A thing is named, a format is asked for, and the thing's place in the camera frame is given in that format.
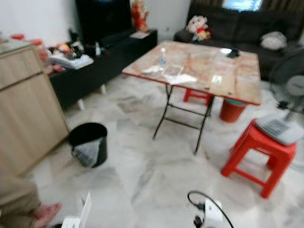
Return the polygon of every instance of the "paper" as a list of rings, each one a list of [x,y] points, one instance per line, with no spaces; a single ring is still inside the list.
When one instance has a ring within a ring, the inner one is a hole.
[[[183,83],[187,83],[187,82],[196,82],[197,78],[191,76],[191,75],[187,75],[187,74],[182,74],[182,75],[178,75],[178,76],[169,76],[169,75],[163,75],[167,81],[171,84],[171,85],[178,85],[178,84],[183,84]]]
[[[48,61],[55,63],[55,64],[60,64],[64,68],[71,68],[78,70],[82,67],[85,67],[87,65],[90,65],[94,62],[94,60],[87,55],[82,55],[80,58],[76,58],[74,60],[69,60],[64,57],[63,54],[58,54],[58,55],[52,55],[48,58]]]
[[[212,82],[216,84],[220,84],[222,82],[222,76],[214,75],[212,78]]]
[[[145,69],[142,71],[143,74],[151,74],[151,73],[157,73],[159,71],[162,71],[162,68],[159,66],[152,66],[148,69]]]
[[[147,37],[150,33],[149,32],[135,32],[130,37],[135,39],[143,39]]]

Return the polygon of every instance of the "plastic bottle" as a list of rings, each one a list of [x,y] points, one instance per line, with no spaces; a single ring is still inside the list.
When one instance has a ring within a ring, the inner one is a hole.
[[[166,68],[166,64],[166,49],[162,48],[160,61],[158,63],[160,70],[164,70]]]
[[[96,56],[100,56],[101,55],[101,50],[100,50],[98,42],[95,43],[95,52],[96,52]]]

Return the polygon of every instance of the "dark sofa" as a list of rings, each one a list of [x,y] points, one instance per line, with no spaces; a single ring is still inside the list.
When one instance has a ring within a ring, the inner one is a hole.
[[[201,44],[220,48],[236,48],[258,54],[261,78],[267,80],[276,62],[288,52],[299,48],[298,40],[303,31],[303,15],[289,12],[242,11],[206,7],[192,3],[186,24],[195,15],[208,18],[212,30],[210,40],[192,41],[193,34],[185,28],[174,35],[174,41]],[[280,51],[270,51],[260,46],[260,38],[269,25],[279,21],[286,25],[288,47]]]

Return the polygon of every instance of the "cabinet drawer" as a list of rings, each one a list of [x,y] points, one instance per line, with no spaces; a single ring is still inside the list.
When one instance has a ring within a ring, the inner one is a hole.
[[[45,75],[0,92],[0,153],[3,168],[19,175],[68,134]]]
[[[40,72],[33,49],[0,58],[0,89]]]

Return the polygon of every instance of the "black cable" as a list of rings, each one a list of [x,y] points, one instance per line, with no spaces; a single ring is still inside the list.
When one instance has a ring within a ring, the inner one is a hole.
[[[189,202],[190,202],[193,206],[195,206],[195,207],[198,207],[198,204],[194,203],[194,202],[190,199],[190,195],[191,195],[191,194],[199,194],[199,195],[202,195],[202,196],[208,198],[208,199],[209,199],[212,203],[214,203],[215,206],[217,206],[218,209],[222,212],[222,214],[223,214],[223,215],[225,216],[225,218],[227,219],[227,221],[228,221],[229,225],[231,226],[231,228],[234,228],[233,225],[232,225],[232,223],[230,222],[228,216],[225,214],[225,212],[222,210],[222,208],[220,208],[220,206],[219,206],[219,205],[218,205],[210,196],[208,196],[207,194],[205,194],[205,193],[203,193],[203,192],[201,192],[201,191],[195,191],[195,190],[190,191],[190,192],[188,193],[188,195],[187,195],[187,198],[188,198]]]

